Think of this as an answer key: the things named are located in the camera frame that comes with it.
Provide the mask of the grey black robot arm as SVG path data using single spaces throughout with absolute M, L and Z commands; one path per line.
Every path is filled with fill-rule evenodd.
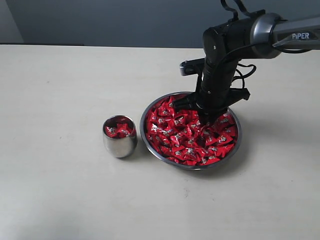
M 182 76 L 198 75 L 196 89 L 175 100 L 173 107 L 197 111 L 203 122 L 214 122 L 229 106 L 250 97 L 247 88 L 231 87 L 241 60 L 319 50 L 320 17 L 285 20 L 276 13 L 253 15 L 208 28 L 202 42 L 205 57 L 180 64 Z

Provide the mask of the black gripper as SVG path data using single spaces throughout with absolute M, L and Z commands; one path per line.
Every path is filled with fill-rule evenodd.
M 197 83 L 195 92 L 173 101 L 176 111 L 197 111 L 202 125 L 214 124 L 227 112 L 227 108 L 240 100 L 248 100 L 247 88 L 232 88 L 239 58 L 225 59 L 217 64 L 209 63 L 206 58 L 195 60 L 193 69 L 202 72 L 202 79 Z

